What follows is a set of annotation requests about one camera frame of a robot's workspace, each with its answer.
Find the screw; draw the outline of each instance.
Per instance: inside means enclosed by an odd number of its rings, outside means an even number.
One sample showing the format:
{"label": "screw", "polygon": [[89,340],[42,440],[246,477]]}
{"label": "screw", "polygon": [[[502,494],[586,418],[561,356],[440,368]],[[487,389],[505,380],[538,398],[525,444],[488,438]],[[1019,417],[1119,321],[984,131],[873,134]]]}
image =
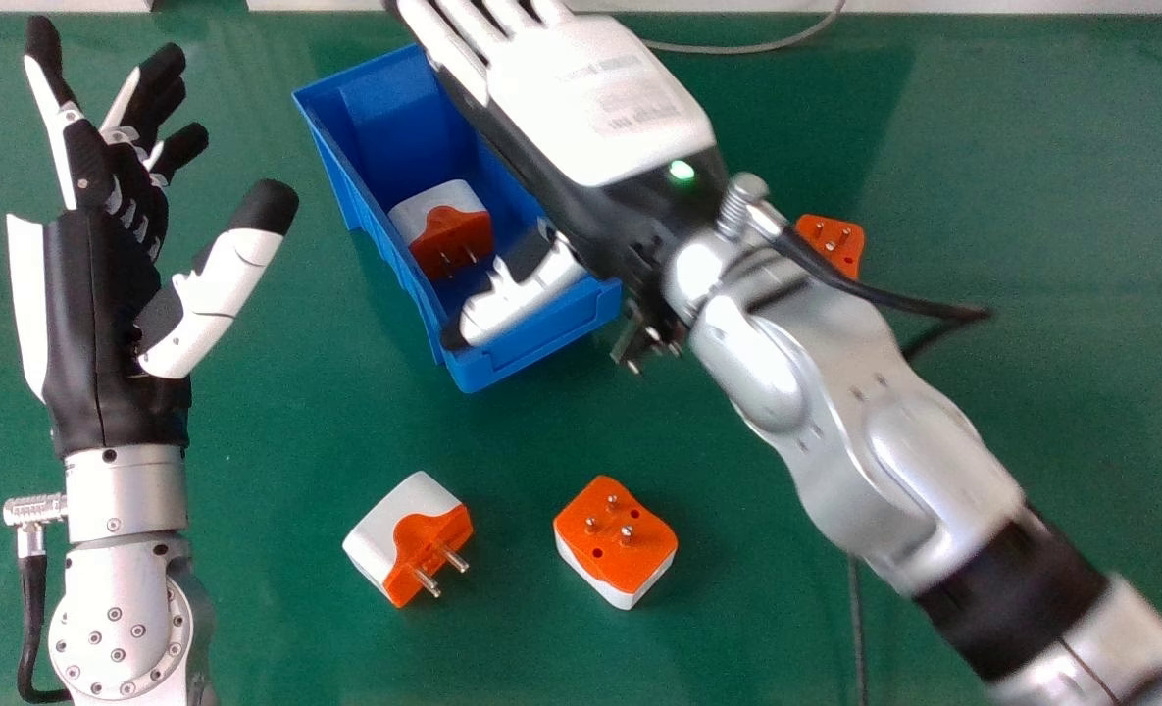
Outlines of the screw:
{"label": "screw", "polygon": [[725,189],[725,200],[719,204],[719,218],[716,229],[725,240],[738,240],[746,230],[751,214],[747,206],[755,204],[768,197],[768,183],[752,173],[734,174]]}

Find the silver robotic forearm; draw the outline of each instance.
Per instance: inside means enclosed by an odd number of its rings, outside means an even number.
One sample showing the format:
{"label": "silver robotic forearm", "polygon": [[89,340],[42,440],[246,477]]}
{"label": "silver robotic forearm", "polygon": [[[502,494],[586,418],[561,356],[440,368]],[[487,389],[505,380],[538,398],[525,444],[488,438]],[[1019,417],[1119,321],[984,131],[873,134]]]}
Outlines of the silver robotic forearm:
{"label": "silver robotic forearm", "polygon": [[19,527],[21,562],[43,557],[44,523],[66,523],[66,595],[46,644],[71,700],[216,705],[207,660],[214,611],[180,535],[180,448],[81,451],[65,466],[65,494],[6,502],[3,514]]}
{"label": "silver robotic forearm", "polygon": [[815,525],[916,600],[995,701],[1162,703],[1162,617],[1028,509],[875,305],[769,248],[788,224],[746,178],[662,294]]}

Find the robotic hand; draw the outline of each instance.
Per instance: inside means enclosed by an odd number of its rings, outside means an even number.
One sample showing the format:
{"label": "robotic hand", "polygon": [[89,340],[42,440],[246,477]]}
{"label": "robotic hand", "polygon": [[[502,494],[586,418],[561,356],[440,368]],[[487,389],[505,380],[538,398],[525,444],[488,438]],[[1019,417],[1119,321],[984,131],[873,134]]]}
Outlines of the robotic hand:
{"label": "robotic hand", "polygon": [[[558,228],[515,286],[545,291],[571,260],[624,281],[634,325],[618,361],[687,340],[817,527],[921,606],[995,701],[1162,703],[1162,617],[1028,507],[876,304],[953,322],[983,310],[841,276],[760,179],[729,180],[705,113],[611,17],[559,0],[388,6]],[[535,307],[503,269],[451,322],[452,344]]]}
{"label": "robotic hand", "polygon": [[[194,574],[185,447],[189,372],[221,338],[297,210],[261,180],[189,274],[163,287],[163,193],[207,146],[191,124],[158,139],[185,99],[185,53],[167,44],[132,69],[101,129],[62,77],[51,22],[28,22],[23,57],[66,209],[50,224],[7,216],[23,372],[51,419],[65,494],[6,502],[23,586],[19,692],[29,703],[210,706],[213,607]],[[65,689],[33,686],[44,620],[43,528],[65,520],[66,595],[48,634]]]}

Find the metal wrist cylinder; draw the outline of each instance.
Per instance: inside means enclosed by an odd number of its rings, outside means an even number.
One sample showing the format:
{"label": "metal wrist cylinder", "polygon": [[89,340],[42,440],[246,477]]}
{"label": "metal wrist cylinder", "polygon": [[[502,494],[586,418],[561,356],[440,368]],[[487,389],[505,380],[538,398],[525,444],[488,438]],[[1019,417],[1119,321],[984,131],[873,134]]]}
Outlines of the metal wrist cylinder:
{"label": "metal wrist cylinder", "polygon": [[65,462],[66,532],[73,545],[187,528],[180,447],[92,448],[71,453]]}

